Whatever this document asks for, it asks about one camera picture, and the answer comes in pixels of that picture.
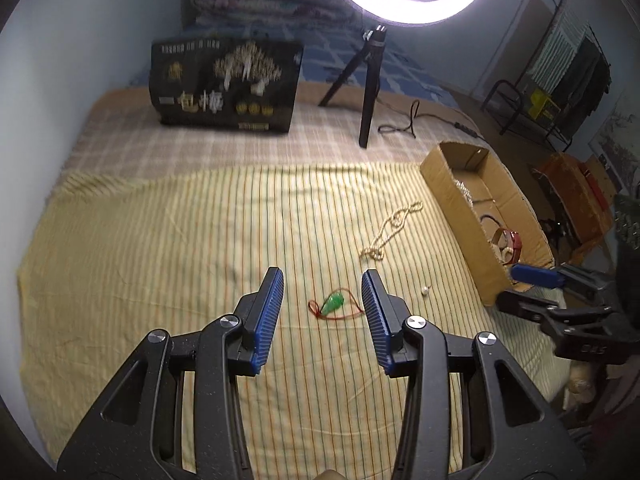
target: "cardboard box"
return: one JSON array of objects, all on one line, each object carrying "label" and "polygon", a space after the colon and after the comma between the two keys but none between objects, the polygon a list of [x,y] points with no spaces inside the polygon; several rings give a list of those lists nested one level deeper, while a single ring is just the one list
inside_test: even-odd
[{"label": "cardboard box", "polygon": [[[488,149],[458,142],[441,142],[420,166],[431,192],[456,235],[482,304],[492,306],[503,290],[521,292],[530,285],[514,283],[498,259],[490,240],[497,226],[484,214],[522,238],[520,263],[552,267],[554,258],[533,209],[504,165]],[[462,182],[474,201],[469,204],[455,180]]]}]

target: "tripod stand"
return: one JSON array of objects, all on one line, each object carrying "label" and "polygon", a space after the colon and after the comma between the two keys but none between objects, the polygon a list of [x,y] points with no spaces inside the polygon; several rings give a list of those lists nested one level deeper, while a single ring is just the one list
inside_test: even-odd
[{"label": "tripod stand", "polygon": [[357,67],[364,61],[367,63],[367,79],[364,87],[364,101],[362,103],[362,120],[360,121],[360,138],[358,143],[361,148],[366,148],[369,142],[369,130],[373,117],[373,107],[380,91],[380,66],[385,52],[386,27],[378,25],[372,30],[365,40],[362,49],[355,54],[344,67],[335,83],[320,101],[319,106],[327,106],[331,98],[347,81],[349,76],[355,72]]}]

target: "tripod leg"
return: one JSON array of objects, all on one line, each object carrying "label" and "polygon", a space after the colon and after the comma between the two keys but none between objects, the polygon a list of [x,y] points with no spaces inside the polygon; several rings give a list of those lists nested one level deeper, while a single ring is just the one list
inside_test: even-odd
[{"label": "tripod leg", "polygon": [[364,102],[362,104],[362,121],[360,122],[360,139],[358,143],[361,148],[366,148],[369,142],[369,131],[371,129],[371,119],[373,118],[373,108],[376,105],[376,97],[380,90],[380,67],[382,56],[385,52],[382,46],[371,47],[369,57],[369,67],[367,68],[367,81],[364,87]]},{"label": "tripod leg", "polygon": [[329,104],[329,101],[331,100],[331,98],[340,89],[340,87],[344,84],[344,82],[347,81],[349,76],[355,72],[355,70],[360,65],[360,63],[362,63],[365,60],[368,53],[369,53],[369,46],[365,44],[365,46],[359,52],[357,52],[355,56],[351,58],[350,62],[347,63],[347,66],[344,67],[344,70],[338,76],[338,79],[331,86],[331,88],[329,88],[329,91],[322,98],[322,101],[320,101],[320,104],[318,106],[327,106]]}]

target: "white wall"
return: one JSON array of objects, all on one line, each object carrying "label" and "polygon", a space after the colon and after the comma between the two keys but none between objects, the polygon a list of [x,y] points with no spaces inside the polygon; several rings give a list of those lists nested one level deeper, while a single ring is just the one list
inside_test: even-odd
[{"label": "white wall", "polygon": [[0,395],[40,452],[18,376],[15,271],[92,103],[179,18],[179,0],[21,0],[0,33]]},{"label": "white wall", "polygon": [[[476,0],[458,15],[425,28],[395,28],[391,36],[420,60],[437,80],[453,89],[483,99],[492,58],[499,59],[517,25],[522,0]],[[543,0],[550,8],[553,0]],[[584,122],[574,137],[570,153],[585,159],[588,141],[608,116],[626,82],[632,77],[640,33],[620,0],[572,0],[577,11],[590,22],[607,60],[611,63],[610,93]],[[531,38],[533,43],[540,38]]]}]

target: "red string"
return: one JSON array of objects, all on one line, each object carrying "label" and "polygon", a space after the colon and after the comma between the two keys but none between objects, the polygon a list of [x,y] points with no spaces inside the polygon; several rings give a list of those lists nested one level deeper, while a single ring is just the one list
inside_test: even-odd
[{"label": "red string", "polygon": [[[349,296],[349,302],[354,304],[356,306],[356,308],[358,309],[358,311],[357,312],[353,312],[352,314],[347,314],[346,316],[327,317],[327,316],[323,315],[322,314],[322,305],[324,305],[326,303],[326,300],[328,300],[329,297],[332,294],[335,294],[336,292],[346,292],[347,295]],[[310,310],[310,312],[314,316],[316,316],[316,318],[324,319],[324,320],[327,320],[327,321],[344,321],[346,319],[353,319],[355,317],[359,317],[359,316],[362,316],[362,314],[364,314],[364,310],[362,309],[362,307],[358,303],[358,300],[356,300],[356,297],[351,293],[351,291],[348,288],[344,288],[343,286],[333,290],[326,297],[326,299],[322,302],[322,305],[318,304],[318,302],[316,300],[309,300],[309,302],[306,304],[306,307]]]}]

